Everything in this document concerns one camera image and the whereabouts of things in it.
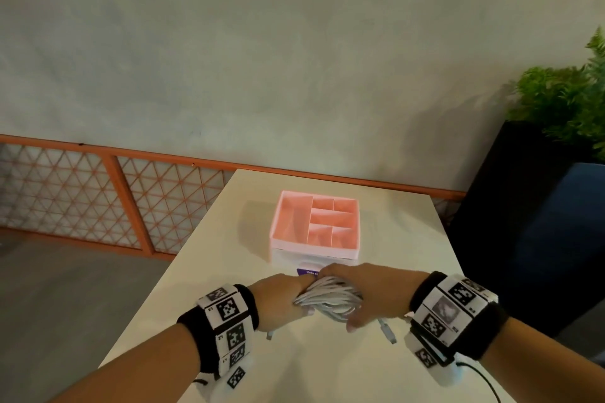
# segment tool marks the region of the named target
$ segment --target white table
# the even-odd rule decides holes
[[[288,272],[268,263],[268,230],[281,190],[357,198],[360,262],[460,272],[426,195],[238,170],[103,363],[169,327],[196,299],[225,282],[249,285]],[[399,320],[389,324],[399,340],[396,345],[385,339],[377,323],[348,334],[344,324],[319,313],[278,330],[272,341],[257,333],[255,366],[232,401],[495,401],[488,385],[470,370],[454,387],[437,385],[405,348],[407,325]],[[512,401],[495,387],[503,402]],[[203,399],[191,386],[180,401]]]

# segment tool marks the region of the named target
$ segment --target orange railing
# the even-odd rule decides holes
[[[236,169],[428,194],[423,188],[0,134],[0,227],[171,260]]]

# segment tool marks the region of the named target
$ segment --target bundle of cables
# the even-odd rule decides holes
[[[299,306],[311,306],[332,320],[346,323],[349,315],[353,313],[364,299],[359,290],[349,285],[344,279],[338,277],[323,277],[311,284],[306,292],[294,300]],[[391,344],[397,343],[393,331],[384,319],[378,319],[382,333]],[[268,332],[267,339],[271,339],[273,332]]]

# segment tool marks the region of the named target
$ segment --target forearm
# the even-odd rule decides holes
[[[605,370],[513,318],[481,364],[517,403],[605,401]]]
[[[176,402],[200,370],[195,341],[176,324],[72,385],[51,403]]]

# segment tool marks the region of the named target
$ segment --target green plant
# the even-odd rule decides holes
[[[517,83],[520,99],[508,119],[527,121],[561,142],[592,147],[605,160],[605,37],[599,27],[582,67],[532,67]]]

